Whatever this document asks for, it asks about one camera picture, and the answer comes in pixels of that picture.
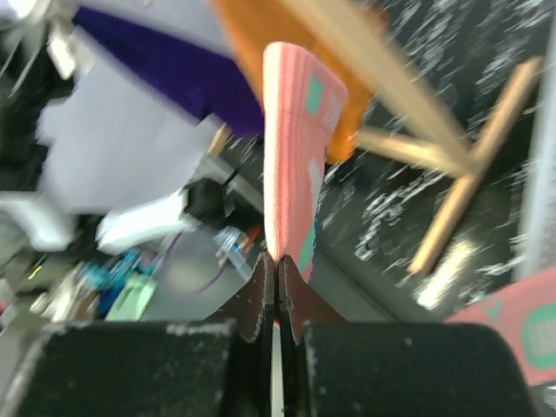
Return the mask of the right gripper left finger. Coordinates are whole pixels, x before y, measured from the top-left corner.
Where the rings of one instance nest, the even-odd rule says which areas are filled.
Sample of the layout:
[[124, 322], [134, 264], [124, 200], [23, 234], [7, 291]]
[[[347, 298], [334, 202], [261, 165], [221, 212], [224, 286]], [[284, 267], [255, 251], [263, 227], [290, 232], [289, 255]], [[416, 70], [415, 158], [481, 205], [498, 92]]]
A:
[[274, 268], [203, 321], [66, 321], [39, 332], [4, 416], [268, 416]]

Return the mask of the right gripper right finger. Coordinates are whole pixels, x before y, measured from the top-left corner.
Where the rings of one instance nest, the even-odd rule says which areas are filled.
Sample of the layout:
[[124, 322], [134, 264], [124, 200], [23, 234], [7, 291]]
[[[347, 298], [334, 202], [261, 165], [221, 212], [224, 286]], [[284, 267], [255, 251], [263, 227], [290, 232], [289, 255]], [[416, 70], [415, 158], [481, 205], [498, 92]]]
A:
[[502, 337], [478, 324], [348, 322], [277, 266], [288, 416], [534, 416]]

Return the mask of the purple sock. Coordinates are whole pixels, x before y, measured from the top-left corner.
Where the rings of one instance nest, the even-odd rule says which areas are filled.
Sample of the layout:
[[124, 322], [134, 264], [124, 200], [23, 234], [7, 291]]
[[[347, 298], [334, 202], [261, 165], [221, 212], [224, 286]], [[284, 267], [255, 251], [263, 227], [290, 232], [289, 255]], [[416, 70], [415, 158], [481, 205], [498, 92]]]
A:
[[88, 6], [73, 23], [197, 121], [216, 116], [238, 136], [263, 133], [261, 106], [234, 60]]

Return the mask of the orange sock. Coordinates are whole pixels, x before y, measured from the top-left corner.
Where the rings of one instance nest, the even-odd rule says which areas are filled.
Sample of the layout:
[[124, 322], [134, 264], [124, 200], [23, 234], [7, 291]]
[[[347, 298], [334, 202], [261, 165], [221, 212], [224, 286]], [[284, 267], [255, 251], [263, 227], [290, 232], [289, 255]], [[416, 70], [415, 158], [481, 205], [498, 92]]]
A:
[[348, 92], [347, 101], [327, 149], [327, 163], [347, 161], [354, 153], [354, 135], [373, 91], [321, 42], [281, 2], [275, 0], [215, 0], [210, 3], [235, 62], [262, 100], [262, 54], [269, 43], [287, 42], [309, 50], [338, 76]]

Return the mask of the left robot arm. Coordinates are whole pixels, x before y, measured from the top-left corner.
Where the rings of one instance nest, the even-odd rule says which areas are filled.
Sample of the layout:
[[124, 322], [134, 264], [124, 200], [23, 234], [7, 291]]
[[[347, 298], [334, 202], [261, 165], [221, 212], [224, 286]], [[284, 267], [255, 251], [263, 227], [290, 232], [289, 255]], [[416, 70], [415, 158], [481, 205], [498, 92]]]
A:
[[161, 199], [104, 216], [70, 215], [44, 193], [22, 191], [3, 191], [1, 210], [37, 252], [118, 255], [140, 243], [201, 225], [225, 228], [235, 202], [228, 182], [201, 178]]

